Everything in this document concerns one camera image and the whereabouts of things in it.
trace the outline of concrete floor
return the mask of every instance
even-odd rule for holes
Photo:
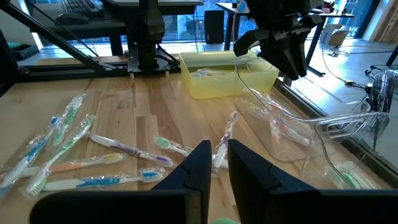
[[[306,41],[305,43],[306,52],[308,51],[310,43],[310,40]],[[203,51],[203,49],[206,51],[223,50],[223,44],[197,43],[197,45],[195,45],[195,43],[172,43],[162,44],[162,46],[171,54],[177,54],[180,52],[194,52],[197,51],[197,49],[199,51]],[[335,78],[327,70],[322,58],[322,47],[325,63],[334,75],[346,80],[352,80],[361,85],[366,85],[367,83],[372,82],[372,79],[365,75],[364,71],[371,65],[384,65],[387,62],[387,59],[390,57],[391,52],[394,50],[394,46],[392,44],[368,42],[361,39],[346,39],[343,46],[361,47],[342,47],[340,50],[349,52],[351,54],[349,57],[342,55],[339,57],[331,57],[328,55],[328,53],[330,53],[328,49],[331,46],[318,43],[310,65],[319,71],[326,72],[326,75],[319,77],[308,71],[308,75],[305,78],[294,81],[292,84],[295,90],[302,93],[307,100],[313,102],[330,116],[341,113],[349,113],[352,108],[345,108],[342,106],[341,102],[362,100],[365,96],[365,92],[360,88],[346,86],[342,81]],[[81,49],[82,52],[88,55],[93,55],[82,45],[77,46],[77,48]],[[127,50],[127,45],[123,45],[123,49]],[[99,56],[111,55],[109,44],[96,44],[95,50]],[[70,56],[63,50],[60,50],[56,47],[46,47],[42,49],[39,54],[28,58],[25,61],[19,62],[19,65],[34,65],[42,58],[65,57]],[[393,103],[391,113],[398,115],[397,103]]]

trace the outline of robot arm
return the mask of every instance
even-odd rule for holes
[[[311,28],[321,23],[319,15],[307,12],[323,0],[246,0],[258,29],[247,31],[234,44],[236,56],[246,54],[253,43],[261,46],[259,57],[267,60],[290,79],[307,74],[304,42]]]

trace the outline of transparent container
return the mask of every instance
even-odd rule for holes
[[[182,77],[191,96],[195,99],[233,96],[234,63],[242,58],[257,59],[248,63],[242,72],[247,75],[248,82],[258,83],[258,89],[268,92],[277,78],[278,69],[269,63],[258,63],[265,61],[252,51],[240,57],[233,51],[180,53]]]
[[[310,119],[275,88],[270,91],[258,88],[274,82],[254,83],[243,75],[250,61],[243,59],[235,63],[234,104],[273,158],[282,162],[304,160],[310,148],[321,148],[319,139],[314,138],[314,125],[333,117]],[[371,109],[364,101],[339,102],[339,107],[340,111],[351,114],[367,113]],[[316,152],[318,154],[314,152],[312,156],[322,154]]]
[[[321,147],[310,149],[301,179],[318,189],[398,187],[397,125],[387,113],[320,121],[315,138]]]

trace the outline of keyboard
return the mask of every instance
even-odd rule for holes
[[[102,6],[90,0],[63,0],[62,6],[67,13],[76,13],[89,18],[104,17]]]

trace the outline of yellow plastic bin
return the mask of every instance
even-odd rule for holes
[[[216,98],[234,95],[234,70],[237,59],[254,60],[247,66],[248,76],[253,83],[274,84],[278,70],[273,68],[274,75],[264,75],[270,66],[264,66],[264,60],[257,58],[256,53],[249,51],[246,55],[237,57],[233,51],[218,52],[186,52],[180,53],[181,73],[188,86],[191,96],[195,99]],[[194,77],[193,72],[198,69],[210,68],[222,70],[227,75],[211,75],[205,77]]]

